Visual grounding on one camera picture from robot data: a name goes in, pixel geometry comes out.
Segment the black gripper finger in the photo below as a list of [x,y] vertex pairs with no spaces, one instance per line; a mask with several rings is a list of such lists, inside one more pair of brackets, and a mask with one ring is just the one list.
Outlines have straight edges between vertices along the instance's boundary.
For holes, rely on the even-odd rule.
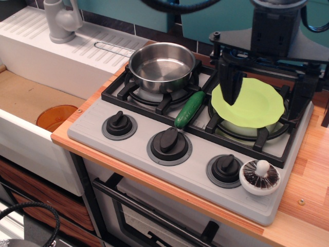
[[317,90],[318,82],[317,75],[298,75],[289,99],[288,121],[297,120],[304,113]]
[[223,52],[218,60],[218,80],[223,98],[229,105],[234,105],[239,96],[244,78],[241,66],[245,62],[246,59],[238,58],[231,52]]

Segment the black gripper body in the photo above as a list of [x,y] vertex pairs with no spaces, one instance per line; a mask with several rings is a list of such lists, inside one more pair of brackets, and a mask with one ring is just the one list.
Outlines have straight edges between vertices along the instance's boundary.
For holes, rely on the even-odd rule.
[[243,71],[274,77],[323,76],[323,47],[300,29],[216,31],[209,39],[220,77]]

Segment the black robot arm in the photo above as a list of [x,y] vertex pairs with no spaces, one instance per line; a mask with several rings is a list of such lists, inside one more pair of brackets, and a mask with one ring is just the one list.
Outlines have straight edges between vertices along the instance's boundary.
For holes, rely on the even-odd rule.
[[253,1],[252,27],[213,32],[212,60],[224,100],[233,105],[246,72],[290,80],[288,120],[300,117],[315,92],[328,83],[328,48],[301,31],[307,26],[306,1]]

